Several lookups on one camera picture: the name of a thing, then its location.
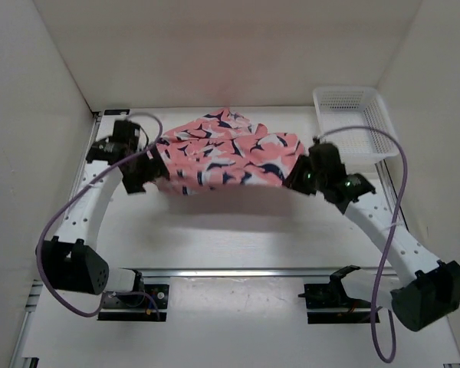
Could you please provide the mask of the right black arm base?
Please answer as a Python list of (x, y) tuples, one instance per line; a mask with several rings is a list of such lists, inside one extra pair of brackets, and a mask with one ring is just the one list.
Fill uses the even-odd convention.
[(299, 298), (305, 300), (308, 324), (368, 324), (371, 304), (363, 299), (348, 297), (342, 280), (354, 271), (355, 265), (346, 266), (330, 275), (327, 283), (305, 284)]

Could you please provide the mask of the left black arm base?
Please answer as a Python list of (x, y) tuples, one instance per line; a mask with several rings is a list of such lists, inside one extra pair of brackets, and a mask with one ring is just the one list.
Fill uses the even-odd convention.
[(169, 302), (168, 284), (145, 284), (144, 296), (108, 297), (97, 315), (99, 321), (166, 322)]

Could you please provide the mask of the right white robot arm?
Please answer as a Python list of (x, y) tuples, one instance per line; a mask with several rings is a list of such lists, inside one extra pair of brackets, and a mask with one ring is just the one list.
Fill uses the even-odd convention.
[(396, 280), (354, 265), (335, 271), (321, 303), (345, 307), (368, 301), (391, 311), (408, 330), (417, 332), (456, 311), (460, 305), (460, 264), (444, 262), (425, 248), (396, 216), (381, 206), (374, 185), (360, 173), (348, 173), (338, 148), (317, 143), (300, 155), (284, 186), (324, 199), (354, 223), (392, 266)]

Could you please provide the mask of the pink shark print shorts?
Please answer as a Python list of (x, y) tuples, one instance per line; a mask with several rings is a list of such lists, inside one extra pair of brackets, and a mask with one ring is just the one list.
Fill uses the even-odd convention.
[(228, 108), (166, 131), (156, 148), (168, 173), (152, 183), (182, 196), (234, 186), (281, 187), (305, 153), (296, 134), (271, 133)]

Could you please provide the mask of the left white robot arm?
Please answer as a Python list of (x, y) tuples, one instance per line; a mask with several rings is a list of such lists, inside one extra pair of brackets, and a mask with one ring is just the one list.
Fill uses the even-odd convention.
[(129, 307), (143, 303), (145, 287), (134, 271), (113, 271), (96, 252), (97, 237), (110, 200), (118, 186), (129, 195), (168, 175), (154, 143), (144, 129), (127, 118), (115, 120), (113, 131), (92, 144), (86, 155), (80, 185), (64, 221), (40, 247), (42, 279), (51, 289), (99, 295), (119, 291)]

